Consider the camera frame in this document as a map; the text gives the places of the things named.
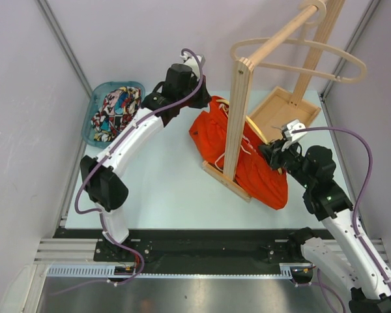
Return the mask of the yellow round hanger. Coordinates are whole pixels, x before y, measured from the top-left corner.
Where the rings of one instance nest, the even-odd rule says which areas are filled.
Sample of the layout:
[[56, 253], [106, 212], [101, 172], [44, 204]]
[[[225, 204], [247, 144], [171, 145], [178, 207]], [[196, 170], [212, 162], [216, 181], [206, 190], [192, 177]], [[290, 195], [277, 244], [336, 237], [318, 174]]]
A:
[[[280, 128], [280, 124], [288, 123], [290, 119], [296, 119], [295, 110], [297, 107], [292, 103], [288, 103], [289, 93], [283, 92], [281, 95], [270, 95], [254, 111], [246, 116], [247, 125], [262, 139], [264, 143], [269, 143], [275, 140], [279, 135], [273, 133], [271, 128]], [[212, 101], [218, 107], [217, 124], [220, 125], [226, 137], [227, 120], [229, 111], [229, 101], [214, 96]]]

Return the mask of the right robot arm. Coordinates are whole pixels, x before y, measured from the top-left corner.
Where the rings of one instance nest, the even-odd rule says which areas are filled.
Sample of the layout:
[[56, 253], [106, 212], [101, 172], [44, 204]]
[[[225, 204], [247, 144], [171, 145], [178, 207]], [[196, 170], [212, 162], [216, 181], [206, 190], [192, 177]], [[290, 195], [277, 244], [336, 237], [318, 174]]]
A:
[[285, 140], [262, 144], [259, 151], [272, 169], [284, 170], [304, 187], [306, 209], [345, 255], [341, 259], [310, 228], [303, 228], [289, 238], [289, 257], [313, 263], [337, 287], [349, 291], [351, 312], [391, 312], [391, 270], [353, 219], [353, 205], [334, 180], [332, 151], [314, 145], [302, 154], [299, 143]]

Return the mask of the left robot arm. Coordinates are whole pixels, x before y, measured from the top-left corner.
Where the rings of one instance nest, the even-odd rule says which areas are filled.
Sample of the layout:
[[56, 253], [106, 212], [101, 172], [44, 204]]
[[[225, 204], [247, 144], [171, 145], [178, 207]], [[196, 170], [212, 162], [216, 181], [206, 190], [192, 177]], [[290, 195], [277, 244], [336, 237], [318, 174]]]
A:
[[203, 109], [211, 97], [207, 91], [199, 57], [172, 64], [160, 82], [141, 103], [126, 128], [95, 157], [80, 162], [81, 192], [96, 204], [104, 237], [111, 241], [108, 252], [116, 260], [127, 259], [131, 245], [123, 204], [129, 190], [122, 182], [128, 164], [155, 134], [177, 117], [182, 108]]

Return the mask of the orange shorts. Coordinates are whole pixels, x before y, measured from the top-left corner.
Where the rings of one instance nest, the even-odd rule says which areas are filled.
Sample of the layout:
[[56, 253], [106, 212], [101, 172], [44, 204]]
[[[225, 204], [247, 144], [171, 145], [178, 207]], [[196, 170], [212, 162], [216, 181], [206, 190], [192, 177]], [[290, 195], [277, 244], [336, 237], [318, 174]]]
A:
[[[189, 129], [190, 137], [203, 160], [218, 171], [222, 171], [224, 166], [228, 111], [229, 102], [213, 96], [209, 111], [202, 111]], [[261, 144], [261, 138], [245, 124], [235, 182], [247, 195], [279, 210], [288, 201], [286, 172], [271, 169], [258, 151]]]

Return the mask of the colourful comic print shorts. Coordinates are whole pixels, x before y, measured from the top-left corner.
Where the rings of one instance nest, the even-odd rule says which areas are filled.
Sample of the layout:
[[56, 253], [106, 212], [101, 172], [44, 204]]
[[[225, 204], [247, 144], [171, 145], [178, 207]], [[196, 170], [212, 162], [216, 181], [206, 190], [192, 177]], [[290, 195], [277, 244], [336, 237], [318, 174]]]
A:
[[131, 122], [140, 108], [142, 89], [121, 86], [107, 93], [91, 118], [96, 142], [112, 142]]

